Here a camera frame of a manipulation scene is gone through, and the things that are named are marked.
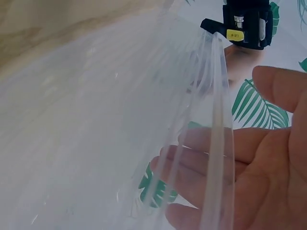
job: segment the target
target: yellow label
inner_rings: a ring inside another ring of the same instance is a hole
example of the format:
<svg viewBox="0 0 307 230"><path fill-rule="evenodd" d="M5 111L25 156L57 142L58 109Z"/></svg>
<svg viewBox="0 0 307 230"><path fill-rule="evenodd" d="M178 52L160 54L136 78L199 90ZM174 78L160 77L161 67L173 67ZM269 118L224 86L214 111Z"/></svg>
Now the yellow label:
<svg viewBox="0 0 307 230"><path fill-rule="evenodd" d="M229 41L241 42L244 40L244 33L240 30L227 30L226 38Z"/></svg>

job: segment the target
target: green leaf print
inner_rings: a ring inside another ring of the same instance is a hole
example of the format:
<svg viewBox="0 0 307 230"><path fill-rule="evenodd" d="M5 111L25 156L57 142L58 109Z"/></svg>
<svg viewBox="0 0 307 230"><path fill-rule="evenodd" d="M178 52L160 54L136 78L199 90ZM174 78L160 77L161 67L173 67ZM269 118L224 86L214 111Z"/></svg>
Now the green leaf print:
<svg viewBox="0 0 307 230"><path fill-rule="evenodd" d="M259 128L285 128L289 127L288 113L264 100L258 93L253 80L245 80L242 84L232 108L235 121L243 126L252 124L251 127Z"/></svg>
<svg viewBox="0 0 307 230"><path fill-rule="evenodd" d="M203 127L201 124L198 124L194 121L190 121L188 124L188 128L201 128L201 127Z"/></svg>
<svg viewBox="0 0 307 230"><path fill-rule="evenodd" d="M299 65L307 73L307 58L304 61L299 62Z"/></svg>
<svg viewBox="0 0 307 230"><path fill-rule="evenodd" d="M279 6L273 1L270 2L270 6L273 12L273 36L275 36L279 24Z"/></svg>
<svg viewBox="0 0 307 230"><path fill-rule="evenodd" d="M146 173L143 176L142 181L139 185L139 189L143 189L140 195L140 199L142 202L145 201L152 178L153 178L153 172L150 170L150 165L148 165ZM162 205L165 189L166 189L166 184L160 180L151 199L150 207L158 208ZM168 203L173 203L176 200L177 196L178 196L177 192L175 190L172 190L168 198Z"/></svg>

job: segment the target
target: clear plastic film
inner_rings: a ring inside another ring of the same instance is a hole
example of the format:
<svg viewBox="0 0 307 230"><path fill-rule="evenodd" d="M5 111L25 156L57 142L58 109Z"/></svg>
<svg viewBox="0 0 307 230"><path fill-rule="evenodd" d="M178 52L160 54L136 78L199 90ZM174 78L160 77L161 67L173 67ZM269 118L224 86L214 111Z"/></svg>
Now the clear plastic film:
<svg viewBox="0 0 307 230"><path fill-rule="evenodd" d="M232 228L222 42L161 6L0 85L2 229L170 230L175 203L198 218L177 229Z"/></svg>

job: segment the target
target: wooden surface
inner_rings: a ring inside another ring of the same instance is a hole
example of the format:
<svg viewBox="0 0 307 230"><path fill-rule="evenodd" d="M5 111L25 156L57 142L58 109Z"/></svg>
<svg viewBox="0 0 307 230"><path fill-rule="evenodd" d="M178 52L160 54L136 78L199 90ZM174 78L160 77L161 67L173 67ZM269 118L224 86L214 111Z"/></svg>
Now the wooden surface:
<svg viewBox="0 0 307 230"><path fill-rule="evenodd" d="M163 0L0 0L0 80L44 53Z"/></svg>

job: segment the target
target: hand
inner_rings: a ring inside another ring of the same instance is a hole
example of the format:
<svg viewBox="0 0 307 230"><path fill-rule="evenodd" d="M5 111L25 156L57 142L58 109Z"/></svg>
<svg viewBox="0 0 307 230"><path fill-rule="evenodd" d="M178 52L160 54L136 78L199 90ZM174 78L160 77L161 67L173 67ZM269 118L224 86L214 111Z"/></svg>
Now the hand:
<svg viewBox="0 0 307 230"><path fill-rule="evenodd" d="M234 131L235 221L234 230L307 229L307 74L256 67L253 80L261 95L273 104L294 113L290 128L258 128ZM197 208L204 199L204 165L208 151L205 128L188 132L174 188ZM169 148L161 179L167 181L176 147ZM154 171L159 157L151 162ZM185 180L185 173L198 173ZM177 230L198 230L201 210L170 204L168 221Z"/></svg>

